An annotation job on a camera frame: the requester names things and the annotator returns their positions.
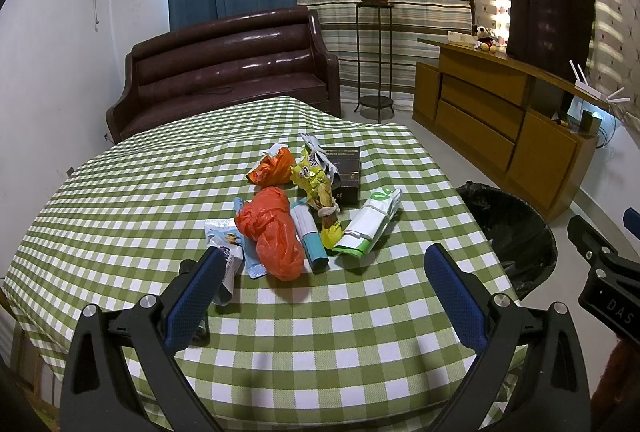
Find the white blue snack bag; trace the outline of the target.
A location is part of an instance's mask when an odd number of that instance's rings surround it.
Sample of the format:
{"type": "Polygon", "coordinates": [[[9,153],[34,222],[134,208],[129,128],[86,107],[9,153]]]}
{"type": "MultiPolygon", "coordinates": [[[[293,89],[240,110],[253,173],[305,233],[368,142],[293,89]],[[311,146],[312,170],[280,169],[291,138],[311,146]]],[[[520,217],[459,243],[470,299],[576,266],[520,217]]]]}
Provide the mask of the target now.
{"type": "Polygon", "coordinates": [[[207,247],[216,248],[224,255],[224,277],[213,302],[227,306],[233,297],[235,277],[244,263],[242,235],[233,218],[206,219],[204,233],[207,247]]]}

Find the large orange plastic bag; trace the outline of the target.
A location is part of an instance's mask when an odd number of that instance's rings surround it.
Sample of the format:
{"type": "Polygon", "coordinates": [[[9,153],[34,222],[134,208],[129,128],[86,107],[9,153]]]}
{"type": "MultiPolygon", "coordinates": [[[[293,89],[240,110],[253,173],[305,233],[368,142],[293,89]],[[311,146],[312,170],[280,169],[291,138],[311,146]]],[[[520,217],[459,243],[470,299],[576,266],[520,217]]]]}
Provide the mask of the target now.
{"type": "Polygon", "coordinates": [[[255,242],[257,257],[267,273],[280,281],[302,274],[305,254],[296,237],[288,196],[279,187],[260,189],[235,216],[240,233],[255,242]]]}

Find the white green bag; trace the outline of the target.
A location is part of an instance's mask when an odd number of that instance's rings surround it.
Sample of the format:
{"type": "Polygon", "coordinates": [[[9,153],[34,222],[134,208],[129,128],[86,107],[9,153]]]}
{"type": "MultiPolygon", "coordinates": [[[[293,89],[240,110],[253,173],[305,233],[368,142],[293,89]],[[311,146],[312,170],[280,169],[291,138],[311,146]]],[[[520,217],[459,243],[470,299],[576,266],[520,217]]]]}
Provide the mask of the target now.
{"type": "Polygon", "coordinates": [[[400,188],[381,187],[373,190],[349,222],[333,251],[357,259],[369,254],[397,213],[401,196],[400,188]]]}

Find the white teal paper tube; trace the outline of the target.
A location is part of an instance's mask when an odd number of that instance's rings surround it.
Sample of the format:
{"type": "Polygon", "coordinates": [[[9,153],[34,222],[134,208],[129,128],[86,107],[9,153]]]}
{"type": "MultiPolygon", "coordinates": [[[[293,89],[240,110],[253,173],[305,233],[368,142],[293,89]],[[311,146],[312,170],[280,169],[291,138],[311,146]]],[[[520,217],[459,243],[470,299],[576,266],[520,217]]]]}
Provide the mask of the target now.
{"type": "Polygon", "coordinates": [[[303,202],[296,202],[291,207],[291,216],[311,270],[314,274],[321,273],[328,267],[329,258],[326,255],[326,249],[323,247],[320,233],[308,205],[303,202]]]}

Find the small orange plastic bag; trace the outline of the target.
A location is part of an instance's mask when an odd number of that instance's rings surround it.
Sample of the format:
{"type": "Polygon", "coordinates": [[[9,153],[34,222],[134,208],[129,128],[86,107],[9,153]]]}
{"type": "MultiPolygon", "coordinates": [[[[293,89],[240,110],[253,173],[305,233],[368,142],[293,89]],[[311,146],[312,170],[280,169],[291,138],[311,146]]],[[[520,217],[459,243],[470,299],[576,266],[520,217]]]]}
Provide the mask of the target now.
{"type": "Polygon", "coordinates": [[[285,185],[291,181],[291,167],[294,164],[292,153],[288,159],[280,161],[261,159],[246,177],[252,184],[262,188],[285,185]]]}

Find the dark brown gift box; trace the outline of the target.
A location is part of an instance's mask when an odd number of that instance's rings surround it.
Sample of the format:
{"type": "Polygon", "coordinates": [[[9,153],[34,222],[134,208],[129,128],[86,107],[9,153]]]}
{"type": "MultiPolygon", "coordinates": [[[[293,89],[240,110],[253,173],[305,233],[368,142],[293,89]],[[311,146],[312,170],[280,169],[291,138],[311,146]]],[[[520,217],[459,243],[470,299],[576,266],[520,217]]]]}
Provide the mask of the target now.
{"type": "Polygon", "coordinates": [[[360,149],[324,147],[340,178],[332,184],[332,193],[340,207],[358,207],[360,190],[360,149]]]}

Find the yellow snack wrapper bundle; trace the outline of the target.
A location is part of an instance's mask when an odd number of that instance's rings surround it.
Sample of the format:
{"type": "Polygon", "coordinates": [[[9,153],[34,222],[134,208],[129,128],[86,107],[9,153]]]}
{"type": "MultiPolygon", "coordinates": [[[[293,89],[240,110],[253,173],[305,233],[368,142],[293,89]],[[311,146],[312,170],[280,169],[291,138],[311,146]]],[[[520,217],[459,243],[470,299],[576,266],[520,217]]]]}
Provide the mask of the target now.
{"type": "Polygon", "coordinates": [[[333,198],[332,184],[320,161],[308,148],[291,166],[291,181],[306,192],[307,203],[317,211],[321,221],[320,239],[327,250],[333,250],[343,236],[338,220],[340,207],[333,198]]]}

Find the silver wrapper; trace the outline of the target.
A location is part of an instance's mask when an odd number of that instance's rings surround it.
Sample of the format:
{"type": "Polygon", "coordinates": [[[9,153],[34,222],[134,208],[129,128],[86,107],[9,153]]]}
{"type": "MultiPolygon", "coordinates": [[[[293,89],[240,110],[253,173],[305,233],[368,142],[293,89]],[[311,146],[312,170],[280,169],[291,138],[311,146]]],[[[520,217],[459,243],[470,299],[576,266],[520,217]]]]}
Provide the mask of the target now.
{"type": "Polygon", "coordinates": [[[336,190],[341,186],[341,174],[337,166],[331,161],[329,155],[324,150],[316,136],[309,133],[300,133],[307,150],[309,161],[322,168],[322,171],[329,178],[332,190],[336,190]]]}

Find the black trash bin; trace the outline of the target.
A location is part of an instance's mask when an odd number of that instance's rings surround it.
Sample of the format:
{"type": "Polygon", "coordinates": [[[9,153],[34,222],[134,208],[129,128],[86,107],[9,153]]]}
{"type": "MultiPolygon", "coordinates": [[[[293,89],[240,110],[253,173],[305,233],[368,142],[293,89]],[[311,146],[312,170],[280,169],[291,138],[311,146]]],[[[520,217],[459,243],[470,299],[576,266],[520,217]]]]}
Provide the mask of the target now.
{"type": "Polygon", "coordinates": [[[499,188],[467,181],[457,193],[524,300],[551,276],[558,262],[551,228],[530,204],[499,188]]]}

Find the wooden sideboard cabinet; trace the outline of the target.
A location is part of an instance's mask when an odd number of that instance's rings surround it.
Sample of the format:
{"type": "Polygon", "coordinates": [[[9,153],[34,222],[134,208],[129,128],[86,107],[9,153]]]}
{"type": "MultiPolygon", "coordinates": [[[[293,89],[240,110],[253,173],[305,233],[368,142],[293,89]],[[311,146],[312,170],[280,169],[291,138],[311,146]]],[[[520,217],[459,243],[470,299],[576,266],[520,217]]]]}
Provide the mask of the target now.
{"type": "Polygon", "coordinates": [[[416,64],[413,118],[553,221],[574,201],[600,139],[568,109],[601,100],[500,52],[438,48],[435,64],[416,64]]]}

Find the green checkered tablecloth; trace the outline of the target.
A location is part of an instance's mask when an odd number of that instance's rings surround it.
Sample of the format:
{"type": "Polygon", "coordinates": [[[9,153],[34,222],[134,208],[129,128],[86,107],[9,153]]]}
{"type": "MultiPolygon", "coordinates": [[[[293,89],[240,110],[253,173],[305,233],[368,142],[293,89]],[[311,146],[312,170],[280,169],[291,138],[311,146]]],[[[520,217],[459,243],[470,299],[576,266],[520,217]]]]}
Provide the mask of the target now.
{"type": "Polygon", "coordinates": [[[445,173],[404,126],[354,123],[292,98],[207,112],[134,135],[81,168],[37,215],[4,288],[56,374],[82,309],[121,309],[157,294],[205,248],[204,225],[255,189],[247,173],[275,143],[304,134],[360,152],[360,195],[398,188],[400,208],[362,259],[320,274],[235,280],[209,310],[210,341],[178,365],[228,430],[411,430],[433,418],[473,361],[423,269],[440,243],[490,292],[512,285],[445,173]]]}

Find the mickey mouse plush toy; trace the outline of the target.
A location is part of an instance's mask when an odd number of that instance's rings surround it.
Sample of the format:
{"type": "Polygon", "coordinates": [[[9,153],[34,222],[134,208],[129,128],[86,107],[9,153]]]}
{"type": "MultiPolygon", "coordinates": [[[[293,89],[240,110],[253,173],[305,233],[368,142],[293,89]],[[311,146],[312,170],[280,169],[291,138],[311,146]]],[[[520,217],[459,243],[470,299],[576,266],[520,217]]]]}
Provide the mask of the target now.
{"type": "Polygon", "coordinates": [[[484,25],[474,26],[474,37],[476,50],[487,52],[487,54],[498,54],[498,52],[505,52],[504,44],[500,42],[500,38],[495,36],[495,33],[484,25]]]}

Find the white box on sideboard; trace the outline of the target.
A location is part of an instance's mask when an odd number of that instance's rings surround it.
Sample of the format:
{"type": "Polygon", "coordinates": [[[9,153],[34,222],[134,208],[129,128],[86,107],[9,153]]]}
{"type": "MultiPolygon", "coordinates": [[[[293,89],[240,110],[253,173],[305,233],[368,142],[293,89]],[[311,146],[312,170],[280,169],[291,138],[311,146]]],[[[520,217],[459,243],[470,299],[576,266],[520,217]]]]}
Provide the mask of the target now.
{"type": "Polygon", "coordinates": [[[448,31],[447,42],[450,44],[458,44],[465,47],[474,47],[476,45],[477,39],[472,34],[448,31]]]}

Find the black metal plant stand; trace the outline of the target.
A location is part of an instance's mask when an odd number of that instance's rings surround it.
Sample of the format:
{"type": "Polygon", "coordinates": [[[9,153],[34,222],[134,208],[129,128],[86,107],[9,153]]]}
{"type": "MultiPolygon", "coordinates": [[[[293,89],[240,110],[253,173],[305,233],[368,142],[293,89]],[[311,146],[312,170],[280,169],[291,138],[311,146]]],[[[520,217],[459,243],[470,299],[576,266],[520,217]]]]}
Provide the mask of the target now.
{"type": "Polygon", "coordinates": [[[389,2],[388,4],[365,4],[361,0],[355,4],[355,18],[356,18],[356,48],[357,48],[357,103],[355,112],[360,108],[374,109],[376,112],[376,119],[378,123],[382,122],[382,112],[385,109],[390,109],[390,112],[394,113],[394,100],[393,100],[393,58],[394,58],[394,22],[393,22],[394,4],[389,2]],[[376,88],[375,95],[364,95],[362,92],[362,73],[361,73],[361,58],[360,58],[360,10],[364,8],[370,8],[376,11],[376,32],[378,32],[378,59],[375,60],[378,66],[378,87],[376,88]],[[388,36],[387,46],[388,55],[387,60],[383,58],[383,22],[382,11],[386,10],[388,13],[388,25],[386,26],[386,32],[388,36]],[[387,66],[387,89],[386,95],[383,95],[383,66],[387,66]]]}

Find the dark brown leather sofa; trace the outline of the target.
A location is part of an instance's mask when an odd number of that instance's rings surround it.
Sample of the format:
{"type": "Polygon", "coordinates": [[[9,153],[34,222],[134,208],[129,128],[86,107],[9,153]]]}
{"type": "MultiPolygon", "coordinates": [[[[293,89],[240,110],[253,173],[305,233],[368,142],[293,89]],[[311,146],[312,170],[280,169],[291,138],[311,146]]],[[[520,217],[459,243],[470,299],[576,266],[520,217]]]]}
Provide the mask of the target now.
{"type": "Polygon", "coordinates": [[[306,6],[239,14],[141,42],[105,114],[113,141],[192,115],[290,96],[337,117],[340,69],[306,6]]]}

